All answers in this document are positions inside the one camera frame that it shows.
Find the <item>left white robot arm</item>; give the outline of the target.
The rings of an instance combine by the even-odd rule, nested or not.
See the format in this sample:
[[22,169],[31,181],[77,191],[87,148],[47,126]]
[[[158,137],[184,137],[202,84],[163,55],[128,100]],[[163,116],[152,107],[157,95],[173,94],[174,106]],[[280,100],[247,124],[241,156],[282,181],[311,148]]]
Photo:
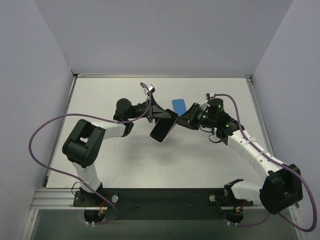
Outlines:
[[89,122],[80,119],[63,144],[62,153],[76,169],[77,176],[84,182],[80,185],[76,198],[88,206],[97,207],[103,202],[103,185],[97,176],[95,160],[103,140],[126,137],[134,124],[128,122],[138,117],[155,122],[150,136],[162,143],[175,125],[179,115],[160,107],[154,99],[133,105],[128,99],[121,98],[116,103],[113,122]]

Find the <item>pink cased phone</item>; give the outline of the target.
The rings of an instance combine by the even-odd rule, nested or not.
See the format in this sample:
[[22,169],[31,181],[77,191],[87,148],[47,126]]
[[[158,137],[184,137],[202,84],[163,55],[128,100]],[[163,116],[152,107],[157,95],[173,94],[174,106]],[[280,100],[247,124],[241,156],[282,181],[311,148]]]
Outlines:
[[165,141],[179,118],[179,114],[175,111],[169,108],[167,108],[165,111],[169,113],[170,118],[159,119],[149,135],[158,143],[163,143]]

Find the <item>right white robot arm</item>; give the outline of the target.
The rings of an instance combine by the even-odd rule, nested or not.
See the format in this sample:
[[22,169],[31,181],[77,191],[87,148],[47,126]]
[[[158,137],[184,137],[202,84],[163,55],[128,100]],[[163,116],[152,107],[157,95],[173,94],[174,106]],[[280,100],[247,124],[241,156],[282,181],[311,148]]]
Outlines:
[[300,169],[294,164],[286,165],[263,149],[225,112],[222,99],[212,98],[202,105],[193,103],[177,124],[190,130],[201,127],[215,130],[217,138],[241,155],[263,181],[258,184],[234,180],[224,186],[226,198],[262,204],[274,215],[303,199]]

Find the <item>blue phone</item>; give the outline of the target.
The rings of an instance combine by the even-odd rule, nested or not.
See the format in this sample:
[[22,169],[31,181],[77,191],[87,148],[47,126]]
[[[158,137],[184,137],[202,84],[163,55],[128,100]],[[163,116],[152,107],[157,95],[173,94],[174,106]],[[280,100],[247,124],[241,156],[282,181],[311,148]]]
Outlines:
[[174,112],[176,112],[179,116],[182,116],[187,112],[187,107],[185,104],[185,100],[182,98],[173,99],[172,100],[172,107]]

